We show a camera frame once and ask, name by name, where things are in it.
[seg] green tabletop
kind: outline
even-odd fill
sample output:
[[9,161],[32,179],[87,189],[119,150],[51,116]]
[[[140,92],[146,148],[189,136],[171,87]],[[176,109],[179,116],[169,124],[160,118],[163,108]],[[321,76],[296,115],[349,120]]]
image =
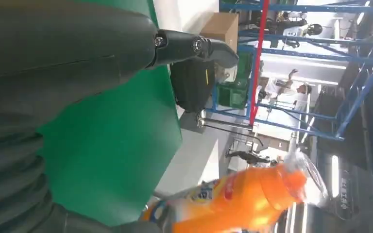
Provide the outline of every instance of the green tabletop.
[[[93,1],[156,22],[152,0]],[[56,202],[108,225],[136,220],[181,144],[167,68],[74,104],[40,131]]]

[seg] orange plastic bottle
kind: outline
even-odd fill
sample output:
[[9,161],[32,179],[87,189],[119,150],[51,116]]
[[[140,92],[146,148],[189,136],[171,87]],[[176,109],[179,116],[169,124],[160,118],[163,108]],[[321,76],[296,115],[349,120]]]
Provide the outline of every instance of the orange plastic bottle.
[[[277,167],[253,167],[183,191],[150,207],[142,216],[164,233],[222,233],[263,230],[294,202],[326,198],[314,165],[303,154]],[[313,191],[308,192],[308,185]]]

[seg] metal frame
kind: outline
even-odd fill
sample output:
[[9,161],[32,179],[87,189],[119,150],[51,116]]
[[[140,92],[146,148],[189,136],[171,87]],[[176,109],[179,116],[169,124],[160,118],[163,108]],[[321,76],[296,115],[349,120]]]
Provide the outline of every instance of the metal frame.
[[[253,49],[249,49],[245,45],[238,45],[237,50],[241,51],[241,52],[252,53],[253,64],[255,63],[256,51],[254,51]],[[253,92],[256,92],[256,88],[254,89],[254,83],[258,83],[258,81],[255,80],[255,76],[253,75],[254,73],[255,73],[255,66],[252,66],[251,67],[251,74],[250,74],[248,96],[252,96]],[[216,86],[214,86],[214,88],[212,89],[212,107],[211,108],[206,108],[207,111],[212,112],[212,113],[225,115],[225,116],[228,116],[228,117],[235,117],[235,118],[238,118],[238,119],[250,120],[250,118],[251,118],[251,105],[252,105],[250,98],[248,98],[248,100],[247,100],[247,106],[245,108],[245,115],[230,113],[230,111],[236,111],[236,110],[242,110],[242,109],[229,108],[229,109],[224,109],[224,110],[218,110],[217,99],[218,99],[217,89],[216,89]]]
[[[245,10],[245,11],[261,11],[264,9],[262,0],[261,0],[261,4],[221,3],[220,7],[221,9],[235,9],[235,10]],[[323,6],[311,6],[311,5],[271,4],[268,6],[268,10],[270,11],[298,11],[298,12],[334,12],[334,13],[358,14],[358,13],[373,13],[373,6],[332,5],[332,4],[323,5]]]
[[[303,37],[286,37],[282,35],[264,35],[262,31],[265,30],[265,24],[261,24],[260,27],[260,35],[254,34],[253,32],[240,32],[239,36],[248,36],[251,37],[250,39],[240,40],[240,43],[247,43],[251,41],[263,41],[266,40],[276,40],[276,39],[288,39],[294,41],[304,41],[304,42],[312,42],[312,44],[322,47],[325,45],[317,44],[317,43],[324,43],[324,44],[343,44],[343,45],[355,45],[357,49],[357,56],[350,56],[349,54],[342,53],[341,56],[333,56],[333,57],[323,57],[322,55],[319,56],[317,54],[315,57],[311,55],[305,55],[300,53],[291,53],[280,51],[281,55],[292,55],[292,56],[303,56],[303,57],[311,57],[311,58],[321,58],[321,59],[333,59],[333,60],[342,60],[342,61],[354,61],[360,63],[360,70],[356,80],[354,81],[353,85],[351,86],[349,92],[347,93],[346,100],[341,104],[339,107],[337,114],[335,116],[322,116],[317,115],[314,113],[301,113],[295,110],[288,110],[288,109],[281,109],[277,106],[270,106],[266,104],[257,104],[254,106],[253,109],[257,109],[257,107],[264,107],[270,108],[278,111],[284,111],[285,113],[291,114],[301,114],[304,116],[311,116],[321,120],[329,120],[333,124],[333,129],[331,132],[319,132],[313,127],[313,130],[303,130],[297,129],[293,127],[288,127],[285,125],[280,125],[272,122],[262,121],[255,119],[256,122],[269,124],[277,127],[282,127],[286,129],[291,129],[294,131],[305,132],[311,135],[326,137],[335,140],[342,140],[342,133],[344,132],[345,128],[347,127],[348,123],[351,121],[351,118],[354,116],[356,111],[360,108],[362,102],[365,100],[365,112],[366,117],[368,118],[368,132],[369,132],[369,139],[371,144],[371,152],[373,154],[373,41],[367,40],[366,37],[369,33],[370,27],[373,24],[373,0],[369,6],[362,6],[366,0],[351,0],[348,2],[340,2],[340,3],[333,3],[327,4],[325,6],[289,6],[289,5],[269,5],[268,1],[262,1],[260,4],[226,4],[221,3],[220,8],[229,8],[229,9],[240,9],[240,10],[274,10],[274,11],[301,11],[301,12],[345,12],[345,13],[362,13],[368,12],[371,13],[368,17],[364,18],[362,23],[358,26],[358,33],[357,38],[358,40],[332,40],[332,39],[312,39],[312,38],[303,38]],[[263,50],[262,46],[259,46],[257,50],[253,48],[253,51],[257,51],[257,56],[260,56],[261,52],[273,52],[271,50]],[[252,125],[239,125],[239,127],[252,130]]]
[[[358,0],[358,1],[349,1],[347,3],[343,2],[343,4],[364,4],[366,1]],[[275,11],[310,11],[310,12],[345,12],[345,13],[362,13],[362,12],[370,12],[373,13],[373,6],[356,6],[356,5],[342,5],[339,6],[338,4],[330,4],[325,6],[291,6],[291,5],[269,5],[269,0],[261,0],[260,4],[248,4],[248,3],[239,3],[239,4],[229,4],[229,3],[220,3],[221,8],[228,8],[228,9],[240,9],[240,10],[262,10],[263,12],[267,12],[268,10],[275,10]],[[208,109],[214,113],[220,113],[231,117],[237,117],[244,120],[249,120],[249,126],[239,125],[240,128],[250,129],[253,126],[254,122],[268,124],[276,127],[281,127],[284,129],[293,130],[296,132],[304,132],[310,135],[320,136],[328,139],[334,140],[343,140],[342,134],[345,131],[345,128],[351,121],[354,114],[357,112],[358,108],[361,106],[361,103],[365,99],[366,95],[369,93],[371,88],[373,87],[373,38],[370,40],[333,40],[333,39],[313,39],[313,38],[304,38],[304,37],[293,37],[293,36],[282,36],[282,35],[265,35],[265,28],[266,28],[266,21],[267,21],[267,14],[262,14],[261,16],[261,25],[259,34],[254,32],[239,32],[239,36],[251,37],[249,40],[240,40],[240,43],[249,42],[249,41],[256,41],[258,40],[257,48],[246,45],[240,44],[238,46],[239,51],[248,51],[253,53],[254,55],[254,66],[252,67],[251,72],[251,84],[249,89],[250,99],[247,102],[247,109],[246,114],[244,116],[229,113],[231,109],[227,110],[217,110],[216,108],[216,98],[213,98],[213,103],[215,108]],[[310,53],[299,53],[295,51],[284,51],[284,50],[274,50],[274,49],[264,49],[262,48],[262,42],[264,40],[270,39],[289,39],[294,41],[304,41],[315,46],[327,49],[329,51],[335,52],[339,54],[339,56],[335,55],[320,55],[320,54],[310,54]],[[357,56],[347,54],[343,51],[338,51],[334,48],[331,48],[326,45],[322,45],[321,43],[325,44],[344,44],[344,45],[355,45],[359,50],[360,47],[368,48],[370,47],[370,53],[362,56],[361,52],[358,51]],[[258,74],[259,74],[259,67],[260,67],[260,55],[262,52],[265,53],[273,53],[279,55],[289,55],[289,56],[299,56],[299,57],[308,57],[308,58],[315,58],[315,59],[325,59],[325,60],[337,60],[337,61],[348,61],[348,62],[358,62],[362,63],[361,69],[359,74],[350,88],[350,91],[347,94],[346,100],[341,104],[339,107],[337,114],[335,116],[324,116],[315,113],[305,113],[296,110],[289,110],[285,108],[280,108],[278,106],[255,103],[255,93],[256,88],[258,86]],[[282,111],[293,118],[299,120],[298,118],[294,117],[292,114],[300,114],[304,116],[311,116],[315,119],[320,120],[328,120],[332,122],[332,131],[331,132],[322,132],[314,127],[308,127],[307,129],[300,129],[287,126],[283,124],[278,124],[275,122],[269,122],[268,120],[260,120],[255,119],[256,113],[259,107],[268,108],[271,110]]]

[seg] bottle cap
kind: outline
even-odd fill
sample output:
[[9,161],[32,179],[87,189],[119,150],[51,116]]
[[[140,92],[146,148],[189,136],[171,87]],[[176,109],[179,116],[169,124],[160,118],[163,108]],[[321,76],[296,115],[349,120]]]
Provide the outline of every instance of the bottle cap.
[[316,206],[325,204],[328,191],[317,168],[305,154],[299,151],[289,154],[283,167],[282,178],[295,198]]

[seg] black machine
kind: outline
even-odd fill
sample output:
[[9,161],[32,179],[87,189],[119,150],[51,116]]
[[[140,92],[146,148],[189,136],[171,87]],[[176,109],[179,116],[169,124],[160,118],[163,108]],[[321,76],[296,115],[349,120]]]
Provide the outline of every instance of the black machine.
[[36,128],[66,106],[126,83],[139,70],[193,59],[229,68],[218,40],[158,30],[146,16],[91,3],[0,0],[0,233],[154,233],[108,227],[53,203]]

